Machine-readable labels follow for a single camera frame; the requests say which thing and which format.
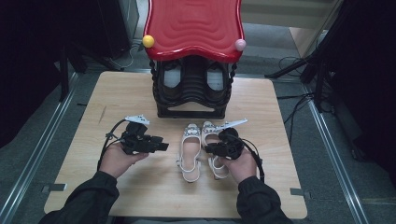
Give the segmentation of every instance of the red plastic seat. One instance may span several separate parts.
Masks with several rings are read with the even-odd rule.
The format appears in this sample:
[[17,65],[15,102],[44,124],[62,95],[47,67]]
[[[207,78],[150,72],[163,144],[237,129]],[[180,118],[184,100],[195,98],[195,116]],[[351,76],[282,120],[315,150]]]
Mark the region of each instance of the red plastic seat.
[[236,63],[242,55],[235,41],[245,39],[241,0],[149,0],[144,35],[154,38],[146,48],[150,59],[170,61],[200,55]]

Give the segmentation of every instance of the wooden table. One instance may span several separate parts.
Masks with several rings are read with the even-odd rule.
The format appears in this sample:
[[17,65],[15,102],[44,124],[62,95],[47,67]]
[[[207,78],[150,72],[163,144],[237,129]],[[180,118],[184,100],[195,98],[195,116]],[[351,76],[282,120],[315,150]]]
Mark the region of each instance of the wooden table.
[[[202,126],[203,119],[160,119],[152,96],[150,74],[104,72],[93,91],[56,183],[65,191],[50,193],[45,212],[61,209],[70,193],[96,172],[105,134],[126,116],[143,114],[150,120],[146,134],[163,137],[167,151],[157,151],[132,166],[119,178],[120,197],[110,215],[118,217],[239,217],[236,212],[237,185],[231,177],[215,180],[202,150],[201,176],[187,183],[177,167],[177,153],[184,128]],[[304,197],[291,195],[300,189],[290,146],[283,126],[274,86],[267,79],[235,78],[225,119],[214,124],[248,119],[235,127],[240,137],[255,144],[263,159],[266,183],[282,201],[290,218],[306,217]],[[120,136],[125,125],[115,134]]]

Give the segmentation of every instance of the person's left hand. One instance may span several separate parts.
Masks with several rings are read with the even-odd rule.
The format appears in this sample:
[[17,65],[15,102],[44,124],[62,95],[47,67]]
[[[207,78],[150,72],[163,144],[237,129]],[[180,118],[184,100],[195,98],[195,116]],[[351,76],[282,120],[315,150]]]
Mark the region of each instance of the person's left hand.
[[116,143],[111,144],[105,155],[102,158],[99,171],[108,173],[116,178],[120,177],[125,173],[130,166],[135,164],[137,161],[145,159],[148,153],[136,153],[134,155],[127,155],[122,150],[122,144]]

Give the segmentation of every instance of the gray floor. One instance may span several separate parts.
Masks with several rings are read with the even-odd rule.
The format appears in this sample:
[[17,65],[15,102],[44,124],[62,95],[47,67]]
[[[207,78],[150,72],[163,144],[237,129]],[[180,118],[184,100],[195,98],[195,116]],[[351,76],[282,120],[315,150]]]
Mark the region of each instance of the gray floor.
[[[248,48],[238,64],[238,76],[263,78],[263,75],[274,73],[280,69],[279,66],[284,67],[294,60],[288,58],[281,61],[282,58],[298,57],[288,28],[244,24],[244,29]],[[125,68],[125,71],[148,71],[149,61],[145,51],[134,49],[132,56],[134,58],[132,66]],[[116,62],[129,64],[131,60],[131,56],[126,52]],[[90,59],[87,59],[87,62],[89,69],[86,74],[78,74],[76,91],[70,105],[13,216],[12,223],[37,223],[44,216],[43,207],[48,193],[42,192],[42,189],[54,182],[78,127],[79,119],[84,113],[84,105],[88,103],[100,73],[106,70]],[[274,80],[277,96],[304,93],[303,85],[296,75],[298,71],[293,71],[292,76],[285,75]],[[57,88],[30,117],[14,141],[0,149],[2,206],[58,106],[59,95],[60,88]],[[279,100],[284,119],[291,113],[298,100]],[[393,214],[396,211],[396,190],[390,184],[388,174],[373,162],[353,160],[350,155],[350,145],[336,117],[332,114],[322,116],[369,222],[396,223],[396,216]],[[290,134],[289,122],[285,125],[285,130]],[[323,143],[309,105],[295,115],[290,148],[305,192],[308,210],[308,216],[302,220],[294,220],[295,223],[359,223],[352,216],[345,191],[339,182],[339,176],[334,171],[329,150]]]

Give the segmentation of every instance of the black sleeve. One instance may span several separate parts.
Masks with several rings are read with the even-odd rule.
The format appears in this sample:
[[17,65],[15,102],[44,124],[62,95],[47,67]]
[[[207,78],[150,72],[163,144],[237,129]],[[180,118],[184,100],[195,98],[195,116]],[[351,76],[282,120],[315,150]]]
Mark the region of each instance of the black sleeve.
[[276,191],[256,176],[251,176],[238,186],[236,208],[244,223],[292,223],[280,208]]
[[119,197],[117,179],[98,171],[78,186],[59,211],[46,214],[39,224],[106,223],[113,203]]

